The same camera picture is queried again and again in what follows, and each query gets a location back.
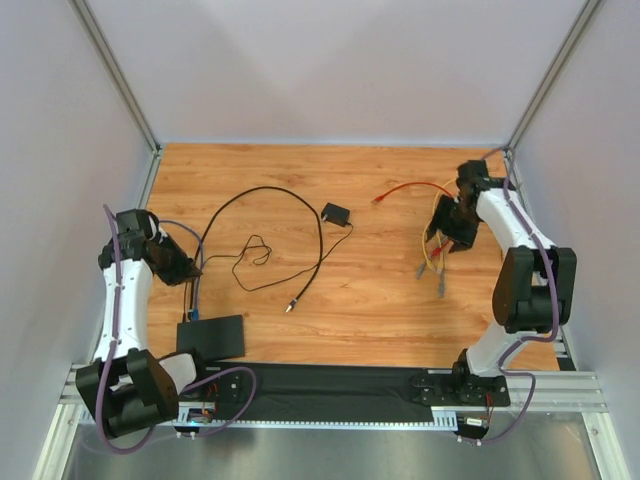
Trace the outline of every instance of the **black power adapter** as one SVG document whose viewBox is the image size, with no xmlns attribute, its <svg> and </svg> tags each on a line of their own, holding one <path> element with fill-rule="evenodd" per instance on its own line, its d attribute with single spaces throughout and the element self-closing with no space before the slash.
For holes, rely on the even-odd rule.
<svg viewBox="0 0 640 480">
<path fill-rule="evenodd" d="M 333 223 L 339 227 L 346 227 L 349 225 L 350 211 L 346 208 L 339 207 L 333 203 L 327 203 L 322 210 L 320 217 L 323 222 Z"/>
</svg>

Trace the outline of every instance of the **metal plate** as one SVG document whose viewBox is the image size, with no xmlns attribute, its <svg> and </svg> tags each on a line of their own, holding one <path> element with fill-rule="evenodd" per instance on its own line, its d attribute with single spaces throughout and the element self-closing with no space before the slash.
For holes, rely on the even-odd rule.
<svg viewBox="0 0 640 480">
<path fill-rule="evenodd" d="M 490 435 L 513 418 L 494 414 Z M 285 428 L 233 428 L 195 440 L 158 428 L 152 442 L 134 455 L 105 455 L 95 427 L 81 425 L 63 478 L 600 478 L 580 414 L 529 414 L 505 441 L 480 448 L 442 432 Z"/>
</svg>

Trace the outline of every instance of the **wooden floor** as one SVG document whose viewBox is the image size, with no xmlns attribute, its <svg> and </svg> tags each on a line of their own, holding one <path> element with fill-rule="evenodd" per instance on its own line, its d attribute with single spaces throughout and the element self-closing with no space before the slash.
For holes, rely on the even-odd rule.
<svg viewBox="0 0 640 480">
<path fill-rule="evenodd" d="M 326 202 L 351 210 L 352 236 L 322 264 L 296 309 L 287 304 L 311 273 L 254 293 L 231 275 L 233 259 L 215 259 L 205 269 L 201 318 L 242 314 L 247 355 L 243 360 L 349 365 L 448 367 L 492 321 L 491 294 L 501 266 L 500 249 L 481 225 L 475 246 L 447 257 L 446 294 L 438 277 L 425 272 L 420 236 L 431 217 L 435 190 L 414 186 L 383 202 L 371 200 L 404 182 L 443 184 L 458 164 L 479 157 L 474 149 L 169 145 L 148 208 L 161 219 L 188 224 L 199 233 L 232 196 L 252 187 L 293 190 L 318 211 Z M 491 159 L 502 172 L 499 155 Z M 196 241 L 178 227 L 167 231 L 190 254 Z M 346 230 L 323 226 L 325 245 Z M 314 216 L 281 192 L 252 193 L 227 208 L 205 242 L 206 255 L 237 254 L 251 234 L 273 248 L 264 266 L 249 255 L 238 275 L 249 287 L 278 280 L 315 264 Z M 175 350 L 183 289 L 154 279 L 149 302 L 149 341 L 154 355 Z M 517 368 L 556 370 L 550 345 L 530 345 Z"/>
</svg>

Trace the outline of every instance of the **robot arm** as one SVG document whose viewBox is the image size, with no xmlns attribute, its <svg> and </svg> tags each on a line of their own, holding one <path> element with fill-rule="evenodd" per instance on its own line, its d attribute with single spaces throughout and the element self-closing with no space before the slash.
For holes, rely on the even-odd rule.
<svg viewBox="0 0 640 480">
<path fill-rule="evenodd" d="M 453 242 L 451 252 L 473 246 L 478 224 L 487 223 L 504 254 L 502 270 L 493 292 L 492 306 L 496 322 L 463 357 L 468 372 L 481 377 L 500 375 L 498 360 L 522 337 L 551 331 L 553 316 L 548 279 L 538 245 L 551 259 L 553 280 L 558 293 L 560 325 L 567 323 L 576 272 L 576 255 L 570 248 L 558 248 L 543 235 L 525 213 L 517 193 L 508 190 L 509 200 L 516 205 L 521 218 L 509 206 L 502 189 L 504 178 L 492 178 L 483 160 L 471 160 L 458 168 L 458 198 L 441 197 L 428 236 L 437 230 Z M 533 285 L 534 276 L 542 279 Z M 504 362 L 510 361 L 524 347 L 522 343 Z"/>
<path fill-rule="evenodd" d="M 192 259 L 145 210 L 116 215 L 122 285 L 118 343 L 103 402 L 103 427 L 110 438 L 151 427 L 178 415 L 178 395 L 196 378 L 194 359 L 178 354 L 157 360 L 147 345 L 147 302 L 153 275 L 179 285 L 201 275 Z M 102 334 L 94 361 L 78 370 L 76 386 L 96 418 L 98 386 L 109 353 L 114 321 L 116 264 L 113 241 L 98 257 L 107 291 Z"/>
</svg>

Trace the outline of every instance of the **white wall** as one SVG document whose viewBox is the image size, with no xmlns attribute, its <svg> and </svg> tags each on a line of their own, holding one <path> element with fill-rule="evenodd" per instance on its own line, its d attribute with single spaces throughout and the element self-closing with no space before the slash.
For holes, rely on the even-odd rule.
<svg viewBox="0 0 640 480">
<path fill-rule="evenodd" d="M 499 144 L 584 0 L 90 0 L 162 141 Z"/>
<path fill-rule="evenodd" d="M 66 0 L 0 2 L 0 463 L 30 478 L 103 289 L 102 203 L 135 205 L 150 154 Z"/>
<path fill-rule="evenodd" d="M 640 477 L 640 3 L 607 0 L 516 151 L 534 218 L 578 255 L 569 330 Z"/>
</svg>

